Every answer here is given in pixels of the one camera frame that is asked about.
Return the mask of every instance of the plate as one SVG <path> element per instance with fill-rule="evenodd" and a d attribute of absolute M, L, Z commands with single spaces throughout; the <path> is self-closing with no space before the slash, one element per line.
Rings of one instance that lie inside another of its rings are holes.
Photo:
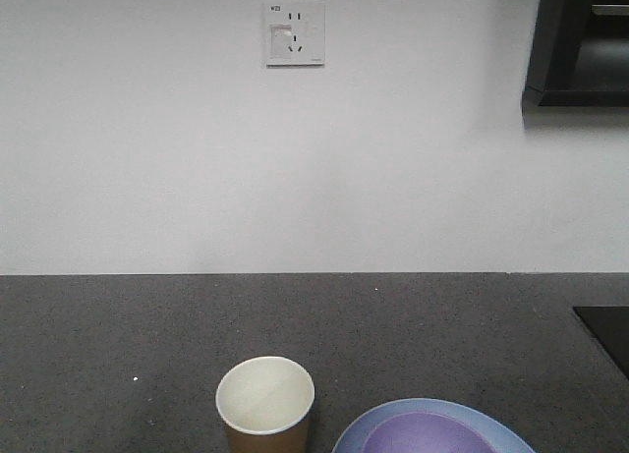
<path fill-rule="evenodd" d="M 347 427 L 332 453 L 363 453 L 368 438 L 377 426 L 409 413 L 439 414 L 454 419 L 478 433 L 497 453 L 535 453 L 522 438 L 491 417 L 439 399 L 400 399 L 374 407 Z"/>

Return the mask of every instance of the dark gray countertop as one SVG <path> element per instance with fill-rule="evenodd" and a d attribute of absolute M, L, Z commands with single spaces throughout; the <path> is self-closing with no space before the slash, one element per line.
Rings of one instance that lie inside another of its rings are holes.
<path fill-rule="evenodd" d="M 226 451 L 222 374 L 283 355 L 316 386 L 310 453 L 406 397 L 629 452 L 629 381 L 571 309 L 628 303 L 627 274 L 4 276 L 0 451 Z"/>

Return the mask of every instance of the brown paper cup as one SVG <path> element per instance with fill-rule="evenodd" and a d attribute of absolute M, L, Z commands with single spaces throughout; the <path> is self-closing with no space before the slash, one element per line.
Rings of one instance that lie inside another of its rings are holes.
<path fill-rule="evenodd" d="M 216 389 L 231 453 L 305 453 L 315 386 L 308 372 L 282 357 L 233 367 Z"/>

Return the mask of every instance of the purple bowl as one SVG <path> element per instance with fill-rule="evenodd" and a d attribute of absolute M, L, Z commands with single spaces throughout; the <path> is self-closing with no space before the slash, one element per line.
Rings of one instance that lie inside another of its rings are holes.
<path fill-rule="evenodd" d="M 449 417 L 401 414 L 373 429 L 363 453 L 496 453 L 475 431 Z"/>

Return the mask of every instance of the electrical outlet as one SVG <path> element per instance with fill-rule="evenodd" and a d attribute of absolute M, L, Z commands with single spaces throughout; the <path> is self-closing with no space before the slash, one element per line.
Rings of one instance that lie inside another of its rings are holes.
<path fill-rule="evenodd" d="M 268 2 L 263 8 L 267 66 L 325 63 L 325 4 L 322 0 Z"/>

